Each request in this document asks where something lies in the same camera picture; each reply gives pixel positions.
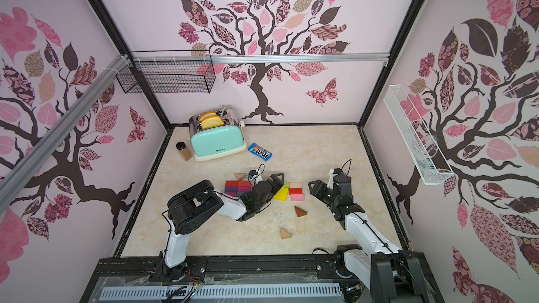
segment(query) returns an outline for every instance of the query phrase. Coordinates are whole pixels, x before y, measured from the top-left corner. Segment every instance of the white wire basket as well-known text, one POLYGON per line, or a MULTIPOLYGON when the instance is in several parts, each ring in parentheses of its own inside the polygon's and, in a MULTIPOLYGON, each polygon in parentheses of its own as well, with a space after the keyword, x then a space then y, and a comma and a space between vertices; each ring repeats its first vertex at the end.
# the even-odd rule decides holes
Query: white wire basket
POLYGON ((425 183, 425 185, 440 185, 454 175, 455 173, 453 172, 453 169, 447 162, 444 154, 441 152, 438 144, 436 143, 435 137, 430 132, 430 128, 425 120, 419 117, 419 112, 415 108, 415 105, 410 100, 408 94, 401 84, 393 84, 389 86, 384 97, 384 103, 391 113, 391 117, 393 117, 397 128, 401 132, 408 151, 410 152, 415 166, 421 175, 423 183, 425 183), (408 113, 406 113, 401 107, 401 102, 406 100, 408 100, 409 105, 412 106, 408 113), (427 135, 423 138, 423 141, 421 141, 421 138, 419 137, 409 118, 409 115, 414 115, 414 113, 417 114, 417 116, 414 118, 418 118, 417 121, 423 123, 424 126, 422 129, 427 133, 427 135), (436 166, 432 161, 429 152, 440 153, 445 164, 443 166, 436 166))

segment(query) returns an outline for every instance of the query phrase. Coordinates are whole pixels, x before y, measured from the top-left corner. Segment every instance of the brown triangle block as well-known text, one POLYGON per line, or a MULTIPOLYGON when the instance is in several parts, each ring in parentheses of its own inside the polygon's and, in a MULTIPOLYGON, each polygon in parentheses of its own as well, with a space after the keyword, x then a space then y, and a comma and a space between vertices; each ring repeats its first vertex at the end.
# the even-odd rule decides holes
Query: brown triangle block
POLYGON ((247 178, 247 175, 245 173, 234 172, 234 175, 236 176, 237 180, 243 180, 243 179, 247 178))
POLYGON ((294 206, 294 209, 296 210, 297 217, 307 215, 307 212, 299 208, 298 206, 294 206))
POLYGON ((292 234, 290 234, 289 232, 287 232, 286 230, 280 228, 281 230, 281 239, 288 239, 288 238, 291 238, 292 237, 292 234))

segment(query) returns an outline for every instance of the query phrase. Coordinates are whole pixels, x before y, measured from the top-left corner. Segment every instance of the floor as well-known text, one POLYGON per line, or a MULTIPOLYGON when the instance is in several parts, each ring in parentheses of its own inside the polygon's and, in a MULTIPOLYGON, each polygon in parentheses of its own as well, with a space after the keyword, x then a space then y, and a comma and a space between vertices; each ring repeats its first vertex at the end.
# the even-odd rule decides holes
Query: floor
MULTIPOLYGON (((355 243, 326 205, 309 194, 307 186, 317 179, 327 182, 329 170, 341 167, 349 158, 355 202, 382 234, 401 245, 356 126, 248 126, 244 134, 248 144, 254 142, 273 152, 265 163, 264 179, 283 172, 285 181, 303 183, 306 199, 273 200, 268 209, 245 222, 213 215, 192 234, 188 255, 306 254, 315 247, 332 253, 337 245, 355 243), (296 217, 294 206, 308 214, 296 217), (279 228, 292 238, 282 240, 279 228)), ((248 151, 186 162, 175 147, 179 141, 190 147, 188 128, 174 130, 122 256, 155 256, 165 248, 169 226, 161 212, 172 196, 204 179, 223 191, 226 180, 235 180, 234 172, 246 173, 263 162, 248 151)))

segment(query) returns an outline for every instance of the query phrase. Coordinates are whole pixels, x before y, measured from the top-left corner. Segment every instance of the pink block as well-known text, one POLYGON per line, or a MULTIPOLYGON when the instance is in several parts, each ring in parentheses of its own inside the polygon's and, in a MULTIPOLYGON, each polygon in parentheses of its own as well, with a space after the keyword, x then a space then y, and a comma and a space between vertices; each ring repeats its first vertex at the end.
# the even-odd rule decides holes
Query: pink block
POLYGON ((303 201, 305 200, 305 194, 290 194, 292 201, 303 201))

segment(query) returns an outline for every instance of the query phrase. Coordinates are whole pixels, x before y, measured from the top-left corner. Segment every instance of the mint green toaster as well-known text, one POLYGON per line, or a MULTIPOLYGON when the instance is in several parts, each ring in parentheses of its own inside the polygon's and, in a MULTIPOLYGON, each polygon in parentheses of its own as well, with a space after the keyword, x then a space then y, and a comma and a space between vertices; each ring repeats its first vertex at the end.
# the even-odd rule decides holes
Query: mint green toaster
POLYGON ((209 111, 220 116, 225 124, 202 129, 198 121, 202 113, 189 119, 189 136, 195 160, 210 160, 245 150, 247 142, 243 136, 244 123, 237 120, 235 112, 228 107, 209 111))

